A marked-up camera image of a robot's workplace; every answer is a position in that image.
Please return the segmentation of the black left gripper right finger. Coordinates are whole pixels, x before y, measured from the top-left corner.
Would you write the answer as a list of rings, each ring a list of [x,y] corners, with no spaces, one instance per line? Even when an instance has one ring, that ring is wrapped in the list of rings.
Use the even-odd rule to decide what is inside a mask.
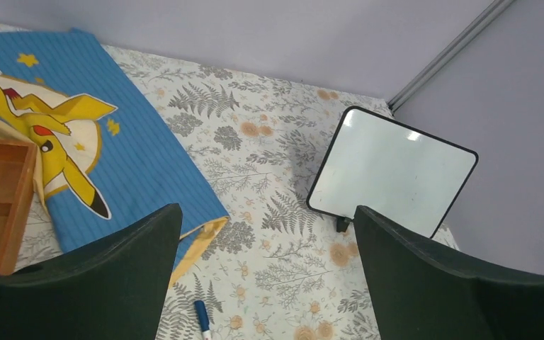
[[[544,339],[544,275],[469,256],[364,205],[353,224],[382,339]]]

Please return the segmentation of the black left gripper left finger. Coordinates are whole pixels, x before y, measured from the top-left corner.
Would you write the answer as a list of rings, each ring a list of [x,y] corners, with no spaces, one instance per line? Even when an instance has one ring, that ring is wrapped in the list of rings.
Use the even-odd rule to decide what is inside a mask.
[[[154,339],[183,213],[168,204],[66,254],[0,275],[0,339]]]

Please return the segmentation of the blue capped whiteboard marker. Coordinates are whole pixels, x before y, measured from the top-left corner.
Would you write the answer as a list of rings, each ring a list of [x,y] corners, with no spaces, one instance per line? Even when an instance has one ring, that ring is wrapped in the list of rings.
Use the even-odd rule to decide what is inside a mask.
[[[213,338],[210,331],[210,320],[205,303],[202,300],[196,300],[193,305],[198,318],[202,340],[212,340]]]

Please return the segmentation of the white whiteboard black frame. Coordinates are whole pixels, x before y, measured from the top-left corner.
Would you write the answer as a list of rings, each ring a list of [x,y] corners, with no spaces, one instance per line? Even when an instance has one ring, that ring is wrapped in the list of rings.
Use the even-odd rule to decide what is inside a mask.
[[[348,107],[306,204],[343,232],[359,205],[432,238],[473,173],[477,152],[359,106]]]

